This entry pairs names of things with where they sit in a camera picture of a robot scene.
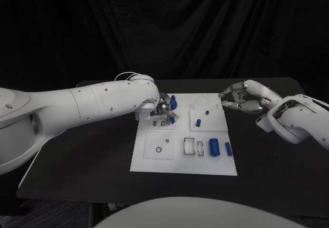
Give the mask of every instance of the robotic hand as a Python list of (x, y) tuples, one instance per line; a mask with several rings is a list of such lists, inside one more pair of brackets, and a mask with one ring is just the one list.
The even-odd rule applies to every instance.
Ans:
[(150, 113), (177, 118), (153, 78), (131, 76), (130, 80), (39, 93), (0, 88), (0, 175), (72, 127), (131, 112), (137, 120), (148, 120)]
[[(225, 107), (245, 113), (259, 113), (264, 108), (270, 109), (255, 120), (257, 126), (265, 132), (274, 130), (282, 139), (294, 144), (313, 136), (329, 150), (329, 112), (319, 105), (329, 107), (329, 104), (304, 95), (281, 98), (268, 87), (252, 80), (232, 84), (218, 97), (222, 98), (228, 93), (232, 93), (235, 102), (222, 101)], [(246, 101), (249, 95), (259, 97), (259, 101)]]

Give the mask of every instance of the white platform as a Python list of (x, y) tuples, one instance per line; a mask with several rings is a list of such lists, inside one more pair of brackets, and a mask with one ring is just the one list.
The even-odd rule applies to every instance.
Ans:
[[(228, 131), (225, 131), (226, 120), (218, 94), (174, 94), (174, 97), (177, 101), (174, 113), (179, 115), (179, 119), (173, 126), (167, 127), (160, 125), (160, 116), (151, 117), (150, 121), (138, 121), (130, 171), (236, 176), (233, 156), (228, 156), (225, 148), (225, 143), (229, 142), (229, 137)], [(197, 117), (197, 111), (194, 110), (200, 110), (200, 126), (207, 126), (205, 129), (199, 129), (197, 131), (192, 131), (190, 110), (193, 116), (192, 118)], [(206, 118), (213, 119), (213, 122), (216, 122), (213, 126), (218, 126), (218, 128), (209, 127), (210, 122)], [(145, 154), (150, 153), (148, 149), (145, 152), (145, 148), (157, 147), (157, 145), (153, 145), (154, 140), (147, 142), (148, 133), (173, 134), (173, 142), (167, 142), (168, 144), (173, 143), (173, 157), (167, 157), (170, 153), (166, 150), (164, 156), (158, 156), (156, 159), (145, 158)], [(193, 138), (196, 151), (194, 156), (184, 155), (184, 138)], [(219, 141), (220, 155), (218, 157), (212, 157), (209, 153), (209, 139), (212, 138), (216, 138)], [(164, 143), (166, 139), (167, 138), (163, 138), (161, 140), (161, 137), (158, 138), (158, 147), (160, 144)], [(197, 156), (197, 142), (203, 143), (203, 156)]]

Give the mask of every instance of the blue object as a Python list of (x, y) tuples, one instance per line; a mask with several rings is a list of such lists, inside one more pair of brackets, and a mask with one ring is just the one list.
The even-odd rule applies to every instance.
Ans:
[(219, 156), (219, 146), (218, 146), (218, 139), (209, 139), (210, 145), (210, 156)]
[(225, 146), (226, 146), (228, 156), (232, 156), (232, 150), (231, 150), (229, 142), (225, 143)]
[(200, 119), (196, 120), (196, 127), (200, 126)]
[(176, 107), (177, 107), (177, 102), (176, 102), (174, 96), (171, 95), (171, 98), (170, 98), (170, 109), (174, 110)]

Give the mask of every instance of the black table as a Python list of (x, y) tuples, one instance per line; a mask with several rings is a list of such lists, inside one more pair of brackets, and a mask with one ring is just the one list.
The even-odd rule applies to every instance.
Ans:
[[(166, 93), (219, 93), (242, 79), (157, 80)], [(284, 97), (303, 93), (291, 78), (257, 78)], [(82, 81), (85, 86), (99, 81)], [(135, 204), (190, 196), (272, 213), (329, 217), (329, 151), (298, 145), (255, 125), (261, 114), (223, 108), (238, 176), (130, 172), (137, 121), (127, 114), (69, 129), (42, 148), (17, 191), (21, 198)]]

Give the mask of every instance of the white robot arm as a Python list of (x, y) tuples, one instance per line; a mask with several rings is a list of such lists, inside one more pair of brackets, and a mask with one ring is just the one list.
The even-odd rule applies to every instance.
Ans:
[(154, 80), (135, 75), (73, 89), (26, 93), (0, 88), (0, 175), (14, 169), (66, 129), (135, 112), (177, 118)]
[[(329, 112), (319, 105), (329, 107), (324, 102), (304, 95), (281, 98), (268, 87), (252, 80), (231, 85), (218, 97), (222, 98), (228, 93), (232, 93), (235, 102), (222, 101), (225, 107), (246, 113), (259, 113), (264, 108), (270, 109), (255, 120), (257, 126), (265, 132), (274, 130), (284, 140), (294, 144), (313, 136), (329, 150)], [(245, 101), (249, 95), (261, 100)]]

